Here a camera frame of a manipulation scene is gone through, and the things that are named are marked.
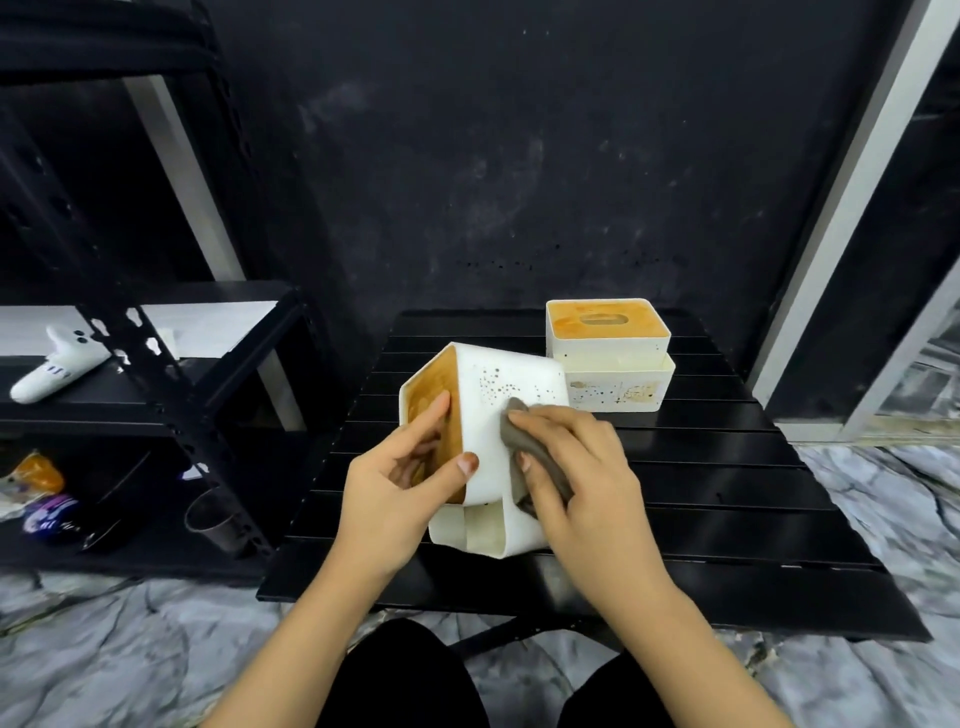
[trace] gray marble floor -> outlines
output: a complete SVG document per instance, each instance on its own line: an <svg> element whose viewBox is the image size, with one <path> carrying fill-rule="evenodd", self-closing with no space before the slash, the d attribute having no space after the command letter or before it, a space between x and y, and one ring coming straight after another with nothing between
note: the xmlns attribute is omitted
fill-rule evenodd
<svg viewBox="0 0 960 728"><path fill-rule="evenodd" d="M718 632L798 726L960 725L960 449L801 449L920 610L931 644ZM0 575L0 726L195 725L282 618L252 590ZM502 618L407 616L446 643ZM612 657L552 632L468 661L493 726L550 726Z"/></svg>

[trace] slatted tabletop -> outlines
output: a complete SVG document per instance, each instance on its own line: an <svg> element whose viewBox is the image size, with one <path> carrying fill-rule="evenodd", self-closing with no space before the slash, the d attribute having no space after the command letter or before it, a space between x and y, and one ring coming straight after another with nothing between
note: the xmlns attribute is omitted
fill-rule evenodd
<svg viewBox="0 0 960 728"><path fill-rule="evenodd" d="M659 412L598 414L640 479L677 585L715 626L929 640L916 610L753 400L701 324L662 311L677 369ZM450 341L544 353L539 310L412 311L383 353L290 525L258 597L293 601L336 534L350 460L397 420L400 385ZM429 543L380 606L590 616L549 550L497 561Z"/></svg>

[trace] black pants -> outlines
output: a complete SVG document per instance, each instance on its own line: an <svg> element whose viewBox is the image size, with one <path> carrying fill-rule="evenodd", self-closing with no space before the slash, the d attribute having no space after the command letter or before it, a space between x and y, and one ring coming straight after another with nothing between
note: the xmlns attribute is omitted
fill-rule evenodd
<svg viewBox="0 0 960 728"><path fill-rule="evenodd" d="M564 705L559 728L671 728L647 676L626 652L598 669ZM389 621L358 644L333 681L317 728L487 728L480 695L460 658L426 627Z"/></svg>

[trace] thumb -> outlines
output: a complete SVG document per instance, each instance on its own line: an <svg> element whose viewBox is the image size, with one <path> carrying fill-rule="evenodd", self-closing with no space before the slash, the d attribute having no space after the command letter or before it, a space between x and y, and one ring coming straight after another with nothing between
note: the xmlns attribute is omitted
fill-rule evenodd
<svg viewBox="0 0 960 728"><path fill-rule="evenodd" d="M560 531L566 525L566 508L564 502L557 493L557 488L550 479L550 473L546 471L540 461L526 452L517 454L517 462L523 471L527 480L527 490L530 491L530 498L534 501L534 508L537 510L537 520L543 526L543 532L548 541L560 535Z"/></svg>
<svg viewBox="0 0 960 728"><path fill-rule="evenodd" d="M432 518L440 506L467 485L467 481L479 467L480 458L473 452L464 452L447 460L439 470L411 489L411 495L422 503Z"/></svg>

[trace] left hand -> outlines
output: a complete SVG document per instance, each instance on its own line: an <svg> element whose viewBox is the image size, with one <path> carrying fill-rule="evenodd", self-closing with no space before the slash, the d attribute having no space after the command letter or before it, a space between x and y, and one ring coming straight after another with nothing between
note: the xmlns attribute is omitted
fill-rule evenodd
<svg viewBox="0 0 960 728"><path fill-rule="evenodd" d="M423 458L439 442L438 424L449 407L449 392L439 394L413 422L353 459L331 556L381 579L390 579L410 561L430 519L480 466L474 453L464 452L411 486Z"/></svg>

